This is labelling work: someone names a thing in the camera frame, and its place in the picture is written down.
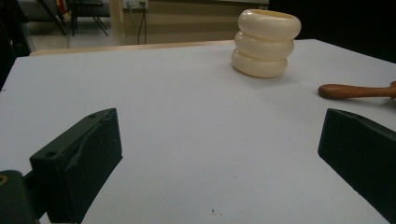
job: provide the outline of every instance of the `floor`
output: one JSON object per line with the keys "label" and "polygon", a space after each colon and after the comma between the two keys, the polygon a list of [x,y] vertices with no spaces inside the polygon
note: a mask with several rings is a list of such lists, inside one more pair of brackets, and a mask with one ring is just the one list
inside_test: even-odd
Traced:
{"label": "floor", "polygon": [[102,18],[102,21],[107,27],[108,36],[105,35],[92,18],[79,19],[78,29],[75,31],[74,36],[72,36],[72,32],[69,29],[70,22],[67,19],[67,27],[64,27],[67,35],[62,35],[54,22],[29,22],[27,30],[30,33],[34,50],[114,46],[110,18]]}

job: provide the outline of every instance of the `wooden handle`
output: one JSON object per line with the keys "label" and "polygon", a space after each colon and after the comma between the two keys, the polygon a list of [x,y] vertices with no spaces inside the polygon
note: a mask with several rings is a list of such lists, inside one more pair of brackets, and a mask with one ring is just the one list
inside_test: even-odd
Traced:
{"label": "wooden handle", "polygon": [[318,88],[321,97],[327,99],[346,99],[358,97],[396,97],[396,87],[391,84],[386,88],[357,87],[339,84],[327,84]]}

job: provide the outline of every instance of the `electrical outlet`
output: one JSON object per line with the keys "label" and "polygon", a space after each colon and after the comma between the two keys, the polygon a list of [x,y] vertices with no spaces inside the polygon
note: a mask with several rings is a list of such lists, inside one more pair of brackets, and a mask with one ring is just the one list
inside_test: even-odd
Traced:
{"label": "electrical outlet", "polygon": [[122,0],[122,7],[130,9],[148,9],[149,0]]}

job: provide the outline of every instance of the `stacked rings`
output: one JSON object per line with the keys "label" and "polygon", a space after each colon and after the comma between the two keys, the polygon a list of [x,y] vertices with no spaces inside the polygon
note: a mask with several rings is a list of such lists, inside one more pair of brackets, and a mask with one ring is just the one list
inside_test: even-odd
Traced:
{"label": "stacked rings", "polygon": [[233,66],[254,77],[281,76],[294,49],[293,38],[300,33],[300,21],[281,12],[248,9],[239,16],[238,26]]}

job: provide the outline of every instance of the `white table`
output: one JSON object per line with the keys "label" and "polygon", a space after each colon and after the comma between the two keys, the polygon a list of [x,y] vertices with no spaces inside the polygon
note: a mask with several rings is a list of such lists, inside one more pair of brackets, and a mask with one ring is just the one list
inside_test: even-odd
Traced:
{"label": "white table", "polygon": [[84,224],[388,223],[317,150],[327,108],[396,130],[396,103],[317,88],[387,86],[396,64],[303,40],[283,77],[260,79],[233,69],[233,48],[19,58],[0,93],[0,169],[26,174],[33,153],[116,107],[124,159]]}

